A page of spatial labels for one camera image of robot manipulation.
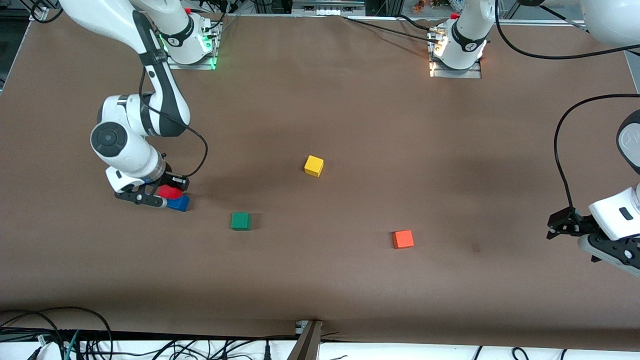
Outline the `yellow cube block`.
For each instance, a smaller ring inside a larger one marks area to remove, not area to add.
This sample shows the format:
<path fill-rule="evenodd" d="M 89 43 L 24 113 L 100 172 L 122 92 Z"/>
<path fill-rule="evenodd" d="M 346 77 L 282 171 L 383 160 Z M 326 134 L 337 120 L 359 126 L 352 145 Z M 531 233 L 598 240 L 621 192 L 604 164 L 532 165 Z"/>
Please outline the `yellow cube block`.
<path fill-rule="evenodd" d="M 309 155 L 303 166 L 303 171 L 310 176 L 318 178 L 322 174 L 324 164 L 324 159 Z"/>

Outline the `orange cube block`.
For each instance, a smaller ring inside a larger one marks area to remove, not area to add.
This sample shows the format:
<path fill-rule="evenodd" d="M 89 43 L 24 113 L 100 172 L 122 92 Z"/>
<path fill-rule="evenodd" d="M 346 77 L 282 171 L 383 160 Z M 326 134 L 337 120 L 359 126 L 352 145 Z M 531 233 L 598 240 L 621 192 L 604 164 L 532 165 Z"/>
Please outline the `orange cube block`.
<path fill-rule="evenodd" d="M 415 246 L 413 232 L 409 229 L 393 232 L 391 239 L 394 249 L 408 249 Z"/>

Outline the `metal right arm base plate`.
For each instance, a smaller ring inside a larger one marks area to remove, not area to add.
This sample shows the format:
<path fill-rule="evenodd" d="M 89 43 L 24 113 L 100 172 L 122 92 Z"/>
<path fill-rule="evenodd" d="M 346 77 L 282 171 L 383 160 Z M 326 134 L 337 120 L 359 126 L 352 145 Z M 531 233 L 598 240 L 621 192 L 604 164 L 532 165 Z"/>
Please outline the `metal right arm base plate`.
<path fill-rule="evenodd" d="M 208 19 L 201 19 L 190 20 L 187 27 L 176 34 L 160 32 L 169 68 L 215 70 L 222 29 L 222 23 L 212 25 Z"/>

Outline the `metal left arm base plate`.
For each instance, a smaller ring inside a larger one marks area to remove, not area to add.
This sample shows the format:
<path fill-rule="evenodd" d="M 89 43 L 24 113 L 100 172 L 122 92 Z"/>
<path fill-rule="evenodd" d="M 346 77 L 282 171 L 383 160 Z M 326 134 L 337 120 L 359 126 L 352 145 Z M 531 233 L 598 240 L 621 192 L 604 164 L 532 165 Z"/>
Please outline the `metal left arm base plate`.
<path fill-rule="evenodd" d="M 480 59 L 487 41 L 480 45 L 469 43 L 471 51 L 466 51 L 454 39 L 448 37 L 445 27 L 432 26 L 427 33 L 429 40 L 429 75 L 432 78 L 481 79 Z"/>

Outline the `aluminium rail section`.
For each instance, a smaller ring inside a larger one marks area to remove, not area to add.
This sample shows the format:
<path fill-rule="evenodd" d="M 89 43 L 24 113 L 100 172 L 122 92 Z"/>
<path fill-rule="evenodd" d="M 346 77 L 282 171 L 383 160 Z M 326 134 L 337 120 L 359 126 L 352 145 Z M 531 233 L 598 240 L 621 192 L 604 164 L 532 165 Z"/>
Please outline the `aluminium rail section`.
<path fill-rule="evenodd" d="M 366 16 L 365 0 L 292 0 L 292 15 Z"/>

